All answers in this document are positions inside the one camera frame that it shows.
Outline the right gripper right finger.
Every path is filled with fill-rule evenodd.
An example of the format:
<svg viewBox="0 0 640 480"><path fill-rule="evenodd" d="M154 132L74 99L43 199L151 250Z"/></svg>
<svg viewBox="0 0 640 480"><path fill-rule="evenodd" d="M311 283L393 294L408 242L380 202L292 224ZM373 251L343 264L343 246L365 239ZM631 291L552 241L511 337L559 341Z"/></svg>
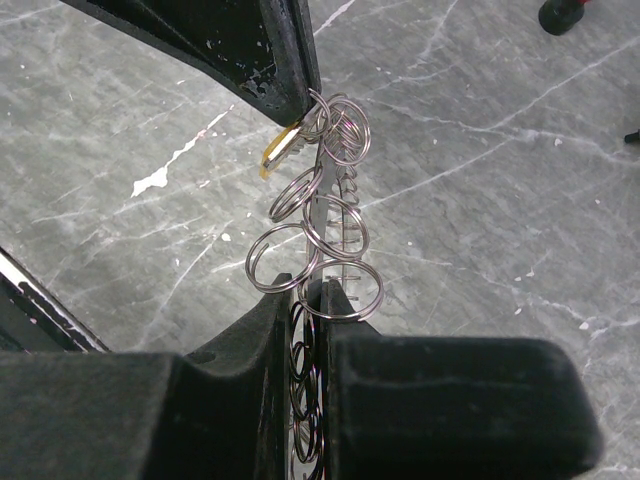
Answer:
<svg viewBox="0 0 640 480"><path fill-rule="evenodd" d="M330 479L571 479L604 438L580 376L542 339L399 337L319 297Z"/></svg>

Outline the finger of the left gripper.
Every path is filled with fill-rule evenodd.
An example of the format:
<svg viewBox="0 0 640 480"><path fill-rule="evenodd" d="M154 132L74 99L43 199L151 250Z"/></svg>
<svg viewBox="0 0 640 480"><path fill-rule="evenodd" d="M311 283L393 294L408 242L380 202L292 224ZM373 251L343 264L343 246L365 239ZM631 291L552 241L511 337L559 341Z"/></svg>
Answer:
<svg viewBox="0 0 640 480"><path fill-rule="evenodd" d="M71 7L203 72L279 125L314 107L309 5L292 0L86 0Z"/></svg>

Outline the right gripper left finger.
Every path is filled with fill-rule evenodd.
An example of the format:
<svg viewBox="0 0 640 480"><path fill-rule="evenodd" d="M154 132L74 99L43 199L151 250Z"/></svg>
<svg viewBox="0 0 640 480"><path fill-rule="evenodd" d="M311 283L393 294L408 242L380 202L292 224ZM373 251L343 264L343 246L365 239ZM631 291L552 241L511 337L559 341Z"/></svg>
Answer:
<svg viewBox="0 0 640 480"><path fill-rule="evenodd" d="M283 479L290 296L187 355L5 352L5 479Z"/></svg>

